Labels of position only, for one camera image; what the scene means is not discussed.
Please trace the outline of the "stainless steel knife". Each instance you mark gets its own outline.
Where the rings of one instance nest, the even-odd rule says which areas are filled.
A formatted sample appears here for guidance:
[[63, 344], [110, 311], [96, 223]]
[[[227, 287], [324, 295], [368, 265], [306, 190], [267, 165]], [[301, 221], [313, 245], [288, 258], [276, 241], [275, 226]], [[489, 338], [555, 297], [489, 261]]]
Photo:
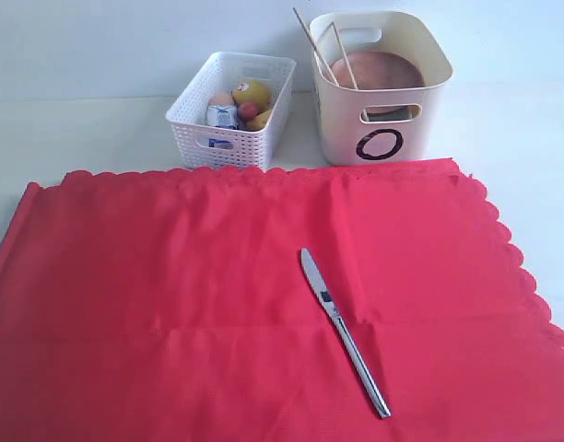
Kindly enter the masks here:
[[353, 340], [345, 320], [335, 305], [315, 260], [307, 248], [300, 249], [300, 266], [311, 291], [331, 323], [334, 325], [336, 332], [347, 351], [347, 355], [352, 363], [352, 366], [358, 374], [360, 383], [366, 391], [376, 413], [381, 419], [391, 417], [392, 413], [389, 406], [384, 399], [381, 390], [377, 386], [375, 379], [362, 357], [355, 341]]

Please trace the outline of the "yellow cheese wedge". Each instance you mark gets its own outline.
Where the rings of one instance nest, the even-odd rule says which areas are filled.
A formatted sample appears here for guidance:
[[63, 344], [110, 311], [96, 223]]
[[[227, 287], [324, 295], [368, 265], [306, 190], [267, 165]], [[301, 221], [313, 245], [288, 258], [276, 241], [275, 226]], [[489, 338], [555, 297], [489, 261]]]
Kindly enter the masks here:
[[271, 114], [272, 114], [272, 109], [269, 109], [256, 115], [251, 120], [245, 123], [246, 130], [250, 132], [258, 132], [263, 130], [268, 124]]

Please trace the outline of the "red strawberry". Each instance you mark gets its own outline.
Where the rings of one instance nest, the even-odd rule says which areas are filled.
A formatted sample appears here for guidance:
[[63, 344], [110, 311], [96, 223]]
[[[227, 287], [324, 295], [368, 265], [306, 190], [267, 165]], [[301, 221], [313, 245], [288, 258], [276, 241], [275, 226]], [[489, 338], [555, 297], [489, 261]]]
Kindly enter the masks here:
[[251, 101], [243, 102], [237, 109], [239, 118], [244, 122], [254, 119], [260, 112], [260, 106]]

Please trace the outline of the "blue white milk carton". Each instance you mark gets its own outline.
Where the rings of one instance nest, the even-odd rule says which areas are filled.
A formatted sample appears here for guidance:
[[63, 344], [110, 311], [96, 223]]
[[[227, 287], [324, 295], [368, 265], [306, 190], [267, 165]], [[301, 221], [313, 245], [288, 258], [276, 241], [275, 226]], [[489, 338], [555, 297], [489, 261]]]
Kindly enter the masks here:
[[[237, 106], [235, 104], [208, 105], [206, 109], [206, 123], [208, 126], [220, 129], [238, 130], [240, 125], [238, 120]], [[215, 138], [208, 139], [208, 146], [228, 150], [233, 147], [230, 141]]]

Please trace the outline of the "yellow lemon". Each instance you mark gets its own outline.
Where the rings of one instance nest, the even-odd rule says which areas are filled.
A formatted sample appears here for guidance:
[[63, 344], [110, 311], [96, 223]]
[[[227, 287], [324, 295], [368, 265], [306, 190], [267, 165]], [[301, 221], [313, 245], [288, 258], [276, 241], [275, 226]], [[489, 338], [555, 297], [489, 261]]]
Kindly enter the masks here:
[[251, 102], [258, 107], [259, 111], [265, 111], [270, 104], [271, 91], [261, 81], [245, 79], [232, 90], [232, 97], [238, 106]]

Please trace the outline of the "brown egg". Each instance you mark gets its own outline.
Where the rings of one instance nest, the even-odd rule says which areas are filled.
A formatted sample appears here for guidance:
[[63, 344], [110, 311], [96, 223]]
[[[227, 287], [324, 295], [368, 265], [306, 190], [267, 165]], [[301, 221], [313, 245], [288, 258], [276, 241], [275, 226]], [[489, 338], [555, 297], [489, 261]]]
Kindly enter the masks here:
[[234, 106], [235, 101], [229, 91], [218, 92], [210, 98], [209, 106]]

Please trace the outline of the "red scalloped table cloth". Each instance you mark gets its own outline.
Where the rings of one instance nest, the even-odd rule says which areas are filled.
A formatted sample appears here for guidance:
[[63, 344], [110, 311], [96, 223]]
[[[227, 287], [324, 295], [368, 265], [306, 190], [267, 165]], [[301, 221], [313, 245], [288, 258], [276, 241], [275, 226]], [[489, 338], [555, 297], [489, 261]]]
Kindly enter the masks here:
[[0, 245], [0, 441], [564, 441], [564, 331], [450, 159], [76, 171]]

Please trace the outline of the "brown wooden plate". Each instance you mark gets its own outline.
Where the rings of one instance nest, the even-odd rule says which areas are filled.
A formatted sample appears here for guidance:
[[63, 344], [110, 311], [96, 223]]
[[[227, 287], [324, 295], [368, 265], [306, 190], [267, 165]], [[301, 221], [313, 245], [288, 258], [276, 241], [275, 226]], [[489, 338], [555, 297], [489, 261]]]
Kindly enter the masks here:
[[340, 87], [357, 90], [409, 89], [424, 87], [421, 72], [405, 58], [381, 51], [356, 51], [331, 66]]

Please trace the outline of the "wooden chopstick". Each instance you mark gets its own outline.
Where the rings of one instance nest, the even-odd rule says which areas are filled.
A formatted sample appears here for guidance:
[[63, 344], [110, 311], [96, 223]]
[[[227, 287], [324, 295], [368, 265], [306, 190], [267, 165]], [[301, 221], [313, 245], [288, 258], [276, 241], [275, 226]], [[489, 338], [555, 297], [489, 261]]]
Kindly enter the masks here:
[[311, 47], [312, 47], [312, 49], [313, 49], [315, 55], [316, 55], [317, 58], [318, 58], [318, 61], [323, 65], [323, 67], [324, 67], [324, 69], [326, 70], [326, 72], [327, 72], [329, 78], [331, 79], [331, 81], [332, 81], [336, 86], [339, 87], [340, 85], [339, 85], [339, 83], [338, 83], [338, 81], [337, 81], [337, 78], [335, 77], [335, 74], [334, 74], [334, 72], [333, 72], [331, 66], [330, 66], [329, 63], [327, 63], [327, 61], [324, 59], [323, 54], [321, 53], [319, 47], [317, 46], [317, 43], [315, 42], [315, 39], [313, 38], [313, 36], [312, 36], [312, 34], [311, 34], [311, 32], [310, 32], [310, 30], [309, 30], [309, 28], [308, 28], [306, 22], [304, 21], [304, 19], [303, 19], [302, 16], [301, 16], [299, 10], [298, 10], [296, 7], [293, 6], [293, 7], [292, 7], [292, 11], [293, 11], [294, 15], [296, 16], [296, 18], [297, 18], [297, 20], [298, 20], [298, 22], [299, 22], [301, 28], [303, 29], [303, 31], [304, 31], [304, 33], [305, 33], [305, 35], [306, 35], [306, 37], [307, 37], [307, 40], [309, 41], [309, 43], [310, 43], [310, 45], [311, 45]]
[[340, 51], [341, 51], [341, 55], [342, 55], [344, 64], [345, 64], [345, 66], [346, 66], [346, 70], [347, 70], [347, 72], [348, 72], [348, 74], [349, 74], [349, 78], [350, 78], [350, 80], [351, 80], [352, 87], [353, 87], [355, 90], [359, 90], [359, 89], [358, 89], [358, 83], [357, 83], [356, 78], [355, 78], [355, 76], [354, 76], [354, 74], [353, 74], [353, 71], [352, 71], [350, 62], [349, 62], [348, 57], [347, 57], [346, 49], [345, 49], [344, 44], [343, 44], [343, 42], [342, 42], [342, 40], [341, 40], [341, 37], [340, 37], [339, 31], [338, 31], [338, 29], [337, 29], [337, 27], [336, 27], [336, 24], [335, 24], [334, 22], [332, 22], [332, 23], [331, 23], [331, 26], [332, 26], [332, 29], [333, 29], [333, 31], [334, 31], [334, 34], [335, 34], [335, 38], [336, 38], [338, 47], [339, 47], [339, 49], [340, 49]]

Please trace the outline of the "white perforated plastic basket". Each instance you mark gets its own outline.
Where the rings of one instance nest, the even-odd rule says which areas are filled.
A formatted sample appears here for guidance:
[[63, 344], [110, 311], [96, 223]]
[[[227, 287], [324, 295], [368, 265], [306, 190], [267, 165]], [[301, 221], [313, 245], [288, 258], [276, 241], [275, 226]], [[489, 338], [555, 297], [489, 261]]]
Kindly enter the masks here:
[[[256, 166], [267, 169], [290, 113], [296, 62], [285, 57], [214, 52], [166, 112], [183, 165], [188, 169]], [[216, 127], [207, 122], [209, 100], [242, 80], [257, 80], [270, 92], [271, 115], [263, 129]]]

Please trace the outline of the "cream plastic bin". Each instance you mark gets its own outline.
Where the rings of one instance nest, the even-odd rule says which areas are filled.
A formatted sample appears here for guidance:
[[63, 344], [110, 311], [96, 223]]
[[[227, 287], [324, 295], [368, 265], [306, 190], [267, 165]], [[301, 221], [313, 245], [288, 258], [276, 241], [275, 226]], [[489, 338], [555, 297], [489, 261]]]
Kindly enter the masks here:
[[314, 54], [314, 99], [326, 159], [346, 166], [423, 158], [441, 92], [453, 74], [433, 34], [419, 18], [404, 12], [323, 14], [311, 21], [310, 32], [330, 66], [342, 59], [332, 22], [347, 54], [397, 54], [421, 72], [425, 86], [362, 91], [338, 87]]

